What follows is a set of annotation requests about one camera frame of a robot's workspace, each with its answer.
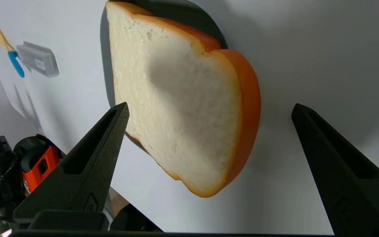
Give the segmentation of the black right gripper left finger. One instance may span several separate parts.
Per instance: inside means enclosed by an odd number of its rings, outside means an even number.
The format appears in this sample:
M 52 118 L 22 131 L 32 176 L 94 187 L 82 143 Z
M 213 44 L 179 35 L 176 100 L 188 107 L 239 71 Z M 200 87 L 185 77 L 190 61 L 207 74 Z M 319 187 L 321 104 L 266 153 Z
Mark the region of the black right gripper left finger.
M 15 209 L 14 220 L 30 223 L 44 210 L 103 210 L 128 118 L 126 102 L 110 108 Z

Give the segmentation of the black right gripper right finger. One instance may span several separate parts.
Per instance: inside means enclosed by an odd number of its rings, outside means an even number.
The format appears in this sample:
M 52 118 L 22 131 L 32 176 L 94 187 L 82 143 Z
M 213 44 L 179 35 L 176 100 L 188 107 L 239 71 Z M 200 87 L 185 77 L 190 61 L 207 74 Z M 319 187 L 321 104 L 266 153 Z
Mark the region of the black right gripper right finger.
M 335 236 L 379 236 L 379 168 L 318 113 L 291 118 Z

